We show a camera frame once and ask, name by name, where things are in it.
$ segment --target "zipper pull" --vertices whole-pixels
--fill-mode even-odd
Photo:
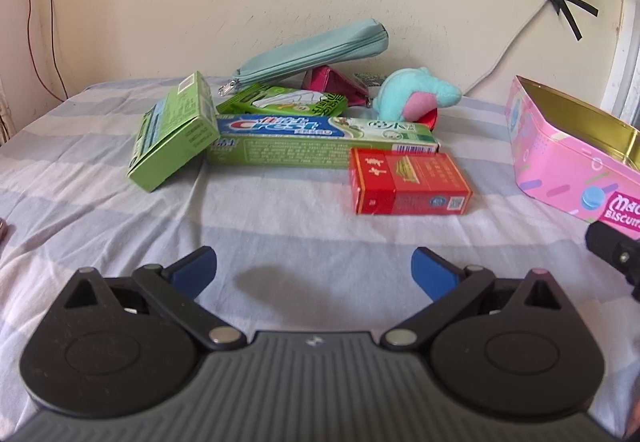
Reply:
[[[226,96],[229,92],[231,92],[231,90],[234,89],[237,84],[238,80],[232,79],[229,83],[227,83],[226,85],[222,85],[222,87],[218,89],[218,95],[221,97]]]

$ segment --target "pink label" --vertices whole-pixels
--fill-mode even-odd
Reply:
[[[615,192],[609,198],[600,220],[640,232],[640,201]]]

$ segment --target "red wire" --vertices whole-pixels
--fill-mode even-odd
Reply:
[[[43,86],[44,90],[49,92],[49,94],[51,94],[58,101],[63,103],[64,101],[62,99],[60,99],[58,96],[56,96],[44,84],[44,82],[42,81],[42,78],[40,77],[40,73],[38,72],[38,67],[36,67],[36,61],[33,59],[33,50],[31,49],[31,0],[29,0],[29,14],[27,15],[27,44],[29,45],[29,55],[31,56],[31,64],[33,65],[33,69],[34,69],[34,71],[36,73],[36,76],[38,77],[38,81],[40,81],[40,84]]]

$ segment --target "pink tin box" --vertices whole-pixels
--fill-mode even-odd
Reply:
[[[638,130],[519,76],[511,85],[505,115],[516,183],[524,193],[640,238]]]

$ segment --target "bed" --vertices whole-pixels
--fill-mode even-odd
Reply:
[[[249,335],[257,329],[365,330],[374,336],[429,302],[410,256],[522,277],[552,271],[607,362],[591,414],[621,436],[640,373],[640,305],[621,275],[587,252],[587,224],[514,183],[504,108],[464,98],[436,136],[475,190],[463,217],[356,216],[347,172],[211,166],[191,161],[152,194],[126,178],[141,114],[178,79],[89,87],[0,148],[0,439],[34,413],[20,353],[79,267],[129,275],[201,245],[218,274],[200,303]],[[212,86],[223,79],[210,78]]]

